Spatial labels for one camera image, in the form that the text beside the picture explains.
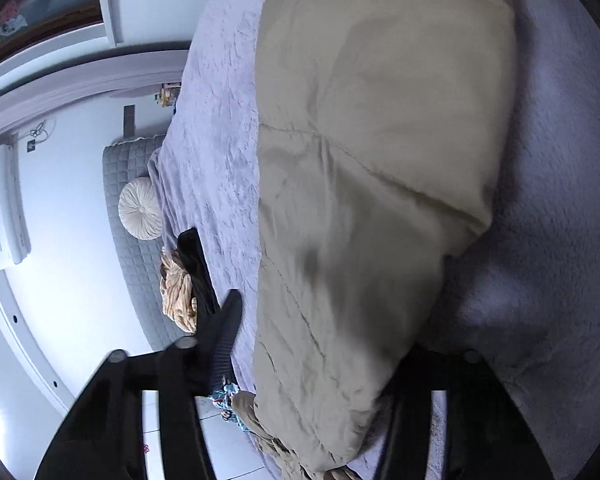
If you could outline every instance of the plush blanket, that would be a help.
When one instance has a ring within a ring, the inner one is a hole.
[[[426,341],[485,355],[571,480],[600,443],[600,30],[578,0],[516,8],[493,226],[450,262]]]
[[[243,295],[234,369],[240,387],[252,392],[260,263],[254,62],[264,1],[209,1],[191,42],[178,111],[149,164],[166,249],[198,227],[218,300],[231,288]]]
[[[491,220],[510,0],[267,0],[255,413],[311,471],[360,451],[443,261]]]

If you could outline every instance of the gray upholstered headboard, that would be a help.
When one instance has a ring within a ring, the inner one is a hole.
[[[118,216],[118,199],[125,184],[148,176],[147,161],[162,145],[164,135],[107,146],[102,154],[104,194],[113,241],[131,301],[144,334],[154,351],[163,350],[184,332],[162,314],[160,250],[162,238],[138,240],[126,232]]]

